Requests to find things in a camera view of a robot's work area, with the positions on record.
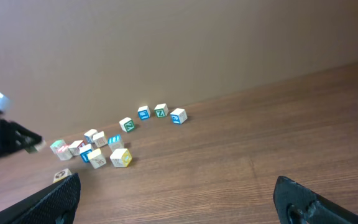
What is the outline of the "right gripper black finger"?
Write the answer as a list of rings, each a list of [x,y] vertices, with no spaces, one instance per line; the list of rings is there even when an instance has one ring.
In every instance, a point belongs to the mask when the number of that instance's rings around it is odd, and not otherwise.
[[[280,223],[358,224],[358,215],[285,176],[277,178],[273,202]]]

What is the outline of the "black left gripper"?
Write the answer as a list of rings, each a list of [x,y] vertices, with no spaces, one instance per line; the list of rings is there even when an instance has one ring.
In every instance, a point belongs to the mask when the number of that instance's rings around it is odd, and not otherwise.
[[[0,119],[0,156],[11,153],[11,130],[16,148],[38,151],[42,136],[19,123]],[[80,177],[74,173],[0,211],[0,224],[73,223],[80,193]]]

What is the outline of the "brown circle block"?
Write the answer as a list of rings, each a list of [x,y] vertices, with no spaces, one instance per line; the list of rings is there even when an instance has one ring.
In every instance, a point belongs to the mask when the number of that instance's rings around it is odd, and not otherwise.
[[[70,175],[71,175],[71,171],[70,171],[68,168],[63,169],[63,170],[57,172],[57,173],[54,175],[54,177],[53,177],[53,183],[56,183],[56,182],[58,182],[58,181],[60,181],[60,180],[62,180],[62,179],[64,179],[64,178],[66,178],[66,177],[68,177],[68,176],[70,176]]]

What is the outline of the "yellow animal block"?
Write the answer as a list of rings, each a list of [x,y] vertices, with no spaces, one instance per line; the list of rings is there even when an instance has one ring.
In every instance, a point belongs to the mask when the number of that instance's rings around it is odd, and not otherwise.
[[[88,160],[94,169],[98,169],[106,164],[106,158],[101,152],[100,148],[91,151],[87,154]]]

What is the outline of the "green V block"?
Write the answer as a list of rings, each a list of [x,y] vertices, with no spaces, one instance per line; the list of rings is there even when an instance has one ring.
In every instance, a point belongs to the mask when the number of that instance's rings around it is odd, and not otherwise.
[[[135,124],[133,122],[133,119],[130,117],[126,117],[120,120],[119,124],[122,130],[125,131],[126,133],[135,130]]]

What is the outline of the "green z block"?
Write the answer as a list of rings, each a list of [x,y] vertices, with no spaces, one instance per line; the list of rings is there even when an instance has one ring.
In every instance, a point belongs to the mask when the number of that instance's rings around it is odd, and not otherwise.
[[[25,148],[25,151],[29,154],[34,154],[40,152],[45,146],[46,146],[46,141],[43,140],[36,145]]]
[[[158,104],[155,108],[154,108],[154,112],[156,117],[158,118],[163,118],[166,117],[168,114],[168,106],[166,103],[162,103],[162,104]]]

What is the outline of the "pale pink block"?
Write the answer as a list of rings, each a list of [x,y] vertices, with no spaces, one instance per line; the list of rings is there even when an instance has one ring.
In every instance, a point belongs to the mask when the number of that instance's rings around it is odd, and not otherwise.
[[[64,145],[57,151],[57,156],[61,161],[67,161],[73,157],[73,154],[69,150],[68,146]]]

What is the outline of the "red I block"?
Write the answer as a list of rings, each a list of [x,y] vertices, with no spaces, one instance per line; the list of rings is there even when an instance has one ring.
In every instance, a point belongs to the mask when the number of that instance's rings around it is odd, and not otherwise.
[[[68,149],[71,152],[73,156],[79,156],[80,155],[80,148],[85,146],[84,140],[77,140],[72,142]]]

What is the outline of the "blue L block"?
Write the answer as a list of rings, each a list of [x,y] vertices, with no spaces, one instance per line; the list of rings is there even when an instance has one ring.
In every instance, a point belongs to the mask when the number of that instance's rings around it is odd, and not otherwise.
[[[88,154],[93,151],[92,144],[86,144],[82,147],[80,147],[80,156],[85,163],[89,163],[90,160],[88,158]]]

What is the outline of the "blue white back block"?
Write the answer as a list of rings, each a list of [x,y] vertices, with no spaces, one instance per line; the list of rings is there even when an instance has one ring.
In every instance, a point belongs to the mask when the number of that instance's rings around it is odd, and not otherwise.
[[[89,143],[89,144],[93,144],[94,141],[93,141],[93,136],[95,134],[98,134],[98,131],[96,129],[90,129],[88,130],[87,132],[84,133],[84,137],[86,139],[86,141]]]

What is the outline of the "plain wood picture block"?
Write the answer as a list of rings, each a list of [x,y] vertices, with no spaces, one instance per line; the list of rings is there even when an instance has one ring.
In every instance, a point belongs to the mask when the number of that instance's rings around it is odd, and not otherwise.
[[[103,147],[108,143],[106,139],[106,135],[104,131],[93,135],[93,142],[95,143],[96,147]]]

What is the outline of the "blue striped H block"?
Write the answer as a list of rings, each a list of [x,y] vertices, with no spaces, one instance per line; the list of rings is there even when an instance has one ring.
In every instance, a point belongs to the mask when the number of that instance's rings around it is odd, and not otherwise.
[[[111,151],[114,152],[116,149],[124,148],[124,141],[120,134],[115,135],[108,139],[108,146],[110,147]]]

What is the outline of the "yellow K block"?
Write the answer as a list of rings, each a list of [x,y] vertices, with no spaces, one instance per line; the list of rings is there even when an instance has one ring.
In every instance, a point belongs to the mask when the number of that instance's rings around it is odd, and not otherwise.
[[[132,160],[127,148],[115,149],[109,158],[114,167],[127,167]]]

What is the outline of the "blue block far right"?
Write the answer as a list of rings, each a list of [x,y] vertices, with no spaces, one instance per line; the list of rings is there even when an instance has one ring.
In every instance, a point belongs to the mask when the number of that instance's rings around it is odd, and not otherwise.
[[[170,117],[174,124],[183,124],[187,120],[185,109],[177,108],[170,113]]]

